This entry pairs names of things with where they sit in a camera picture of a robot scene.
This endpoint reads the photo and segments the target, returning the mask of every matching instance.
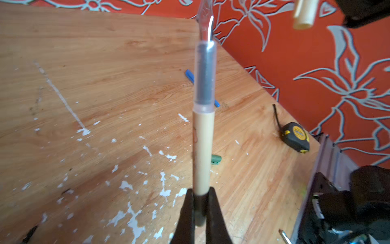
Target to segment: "beige pipe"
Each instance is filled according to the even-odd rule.
[[[195,224],[206,220],[206,201],[210,188],[211,154],[213,151],[214,112],[192,113],[192,179],[194,192]]]

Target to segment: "wooden table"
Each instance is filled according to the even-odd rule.
[[[0,4],[1,243],[37,224],[31,243],[168,242],[192,184],[197,38],[194,20]],[[211,182],[228,231],[282,243],[318,143],[286,146],[274,99],[221,47],[217,69]]]

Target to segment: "yellow tape measure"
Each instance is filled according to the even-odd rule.
[[[310,150],[309,136],[303,127],[295,122],[290,122],[281,127],[275,104],[273,104],[273,109],[275,112],[276,121],[279,126],[280,138],[282,141],[300,153],[308,152]]]

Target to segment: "black object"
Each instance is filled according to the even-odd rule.
[[[350,174],[350,186],[338,191],[322,173],[315,174],[297,244],[342,244],[361,234],[390,238],[390,169],[361,167]],[[344,230],[352,233],[338,239],[336,233]]]
[[[34,234],[34,232],[37,230],[38,226],[35,225],[33,228],[31,228],[27,235],[26,235],[26,238],[23,239],[23,241],[21,242],[21,244],[26,244],[30,241],[30,238],[32,237],[32,235]]]
[[[170,244],[195,243],[194,196],[187,190],[175,234]],[[210,187],[206,205],[206,244],[233,244],[226,230],[215,189]]]
[[[336,0],[345,14],[343,25],[358,28],[390,15],[390,0]]]
[[[310,150],[309,137],[302,126],[295,122],[290,122],[281,127],[276,112],[276,106],[273,104],[276,122],[278,123],[280,138],[285,144],[289,145],[294,150],[300,153],[306,153]]]

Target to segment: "black cable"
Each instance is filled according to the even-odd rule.
[[[276,112],[276,106],[275,106],[275,104],[272,104],[272,106],[273,106],[273,111],[275,112],[276,122],[278,123],[279,130],[281,131],[282,127],[280,126],[280,123],[279,123],[278,113]]]

